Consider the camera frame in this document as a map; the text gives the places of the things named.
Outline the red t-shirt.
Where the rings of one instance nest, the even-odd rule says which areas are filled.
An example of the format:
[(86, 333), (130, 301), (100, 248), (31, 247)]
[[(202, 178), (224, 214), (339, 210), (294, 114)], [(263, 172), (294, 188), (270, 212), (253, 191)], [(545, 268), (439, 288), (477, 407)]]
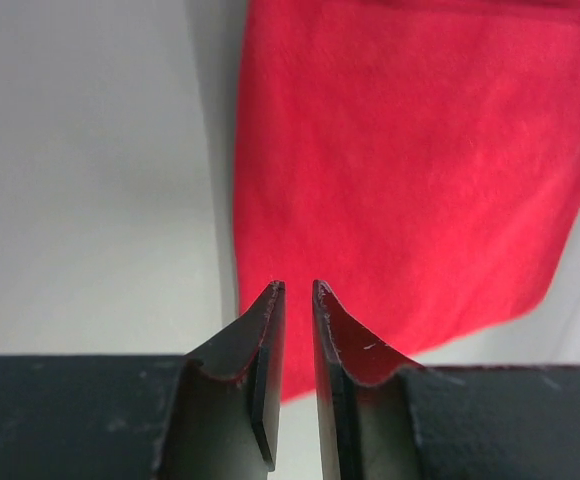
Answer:
[(240, 304), (311, 292), (414, 355), (544, 298), (580, 209), (580, 1), (253, 1), (239, 80)]

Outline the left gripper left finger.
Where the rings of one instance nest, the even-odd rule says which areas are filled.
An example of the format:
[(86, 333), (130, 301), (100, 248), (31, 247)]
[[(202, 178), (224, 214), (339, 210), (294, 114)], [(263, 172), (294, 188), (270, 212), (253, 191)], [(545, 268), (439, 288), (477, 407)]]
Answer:
[(285, 286), (183, 355), (0, 356), (0, 479), (264, 479)]

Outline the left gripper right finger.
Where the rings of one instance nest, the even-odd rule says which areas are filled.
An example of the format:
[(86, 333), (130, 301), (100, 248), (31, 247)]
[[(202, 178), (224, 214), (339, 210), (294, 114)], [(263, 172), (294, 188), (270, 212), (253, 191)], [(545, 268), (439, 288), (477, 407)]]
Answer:
[(424, 366), (313, 284), (327, 479), (580, 479), (580, 365)]

